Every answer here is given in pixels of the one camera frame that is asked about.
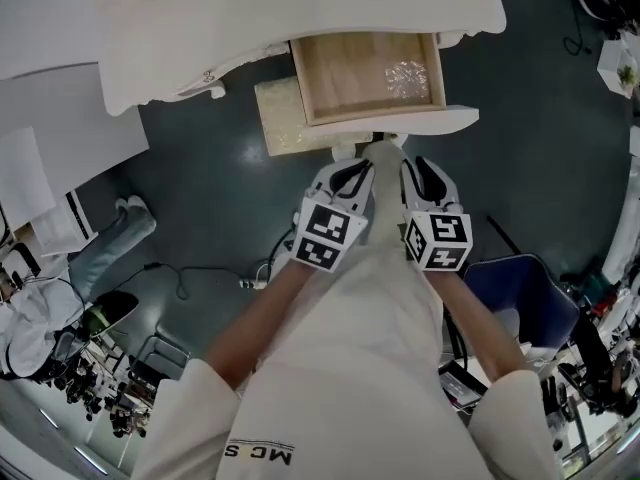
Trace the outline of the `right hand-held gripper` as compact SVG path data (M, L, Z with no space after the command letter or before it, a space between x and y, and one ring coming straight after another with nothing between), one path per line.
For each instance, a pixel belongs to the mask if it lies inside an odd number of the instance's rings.
M422 184L410 160L400 167L406 208L425 209L426 201L443 208L405 212L407 259L419 271L457 272L473 248L470 215L463 212L457 186L444 170L422 156L416 166Z

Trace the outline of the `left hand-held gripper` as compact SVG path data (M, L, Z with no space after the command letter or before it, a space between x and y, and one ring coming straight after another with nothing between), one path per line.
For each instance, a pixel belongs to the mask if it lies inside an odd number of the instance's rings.
M374 177L369 160L321 168L302 200L291 258L333 273L368 226L364 208Z

